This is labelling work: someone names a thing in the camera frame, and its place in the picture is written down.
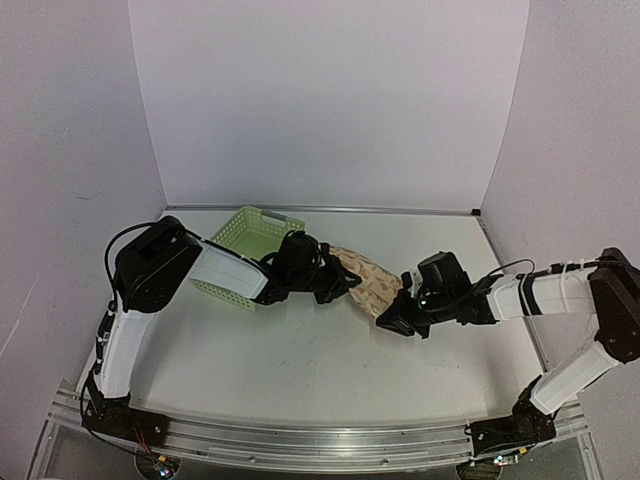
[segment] patterned cloth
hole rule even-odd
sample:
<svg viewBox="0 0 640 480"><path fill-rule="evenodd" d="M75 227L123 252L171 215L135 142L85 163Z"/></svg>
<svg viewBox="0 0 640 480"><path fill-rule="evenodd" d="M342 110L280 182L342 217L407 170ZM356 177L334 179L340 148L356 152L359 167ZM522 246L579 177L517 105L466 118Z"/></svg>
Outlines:
<svg viewBox="0 0 640 480"><path fill-rule="evenodd" d="M356 304L373 318L382 315L402 289L400 277L353 250L332 246L330 253L338 257L347 270L362 278L360 285L349 290Z"/></svg>

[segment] white wall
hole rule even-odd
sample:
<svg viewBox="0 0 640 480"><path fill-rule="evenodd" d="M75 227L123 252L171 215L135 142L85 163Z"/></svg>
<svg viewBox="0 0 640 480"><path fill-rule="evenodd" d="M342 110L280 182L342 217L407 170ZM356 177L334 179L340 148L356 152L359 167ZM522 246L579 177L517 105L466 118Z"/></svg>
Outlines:
<svg viewBox="0 0 640 480"><path fill-rule="evenodd" d="M532 2L512 114L483 215L507 260L620 247L640 265L640 5ZM555 362L585 318L539 324ZM607 480L638 478L640 362L582 395Z"/></svg>
<svg viewBox="0 0 640 480"><path fill-rule="evenodd" d="M106 242L165 200L126 0L0 10L0 476L17 480L91 348Z"/></svg>
<svg viewBox="0 0 640 480"><path fill-rule="evenodd" d="M130 2L168 202L479 207L528 3Z"/></svg>

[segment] green basket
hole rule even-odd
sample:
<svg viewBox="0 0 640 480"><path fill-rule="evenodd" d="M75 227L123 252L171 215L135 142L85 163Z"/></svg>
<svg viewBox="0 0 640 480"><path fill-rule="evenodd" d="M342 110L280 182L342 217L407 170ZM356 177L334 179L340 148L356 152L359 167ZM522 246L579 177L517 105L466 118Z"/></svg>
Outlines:
<svg viewBox="0 0 640 480"><path fill-rule="evenodd" d="M279 213L255 207L243 207L225 223L211 240L248 258L260 260L266 254L277 252L282 239L291 230L304 230L304 222ZM248 298L207 282L194 280L196 287L234 305L255 310Z"/></svg>

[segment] metal frame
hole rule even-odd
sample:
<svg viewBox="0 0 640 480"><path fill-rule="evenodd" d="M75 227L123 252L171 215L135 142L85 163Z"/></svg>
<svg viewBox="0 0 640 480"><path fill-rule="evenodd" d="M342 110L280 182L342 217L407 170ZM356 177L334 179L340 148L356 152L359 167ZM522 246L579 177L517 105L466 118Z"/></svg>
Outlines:
<svg viewBox="0 0 640 480"><path fill-rule="evenodd" d="M233 210L240 206L183 205L172 210ZM468 216L468 212L419 209L311 207L263 205L281 211L394 213L404 215ZM496 258L503 262L481 217L476 217ZM543 369L549 361L530 319L527 329ZM78 392L66 382L56 393L38 442L28 479L42 478L51 457L60 425L83 430ZM565 404L556 419L557 437L577 438L587 478L602 478L591 434L578 400ZM472 458L467 422L424 423L393 426L283 426L243 423L228 419L171 415L165 446L159 452L201 462L259 470L314 473L380 473L415 471L443 465L457 465ZM136 445L109 439L121 445Z"/></svg>

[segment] white table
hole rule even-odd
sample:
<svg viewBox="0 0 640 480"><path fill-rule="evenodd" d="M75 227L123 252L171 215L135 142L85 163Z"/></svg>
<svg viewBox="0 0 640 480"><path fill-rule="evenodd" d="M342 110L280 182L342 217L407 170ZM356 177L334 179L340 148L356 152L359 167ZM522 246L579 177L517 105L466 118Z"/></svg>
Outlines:
<svg viewBox="0 0 640 480"><path fill-rule="evenodd" d="M167 213L207 236L233 214ZM439 250L453 251L472 281L497 266L473 217L285 213L398 274ZM283 425L477 419L508 414L540 373L522 320L449 322L420 340L376 327L348 295L318 306L292 294L249 312L184 282L145 336L132 404Z"/></svg>

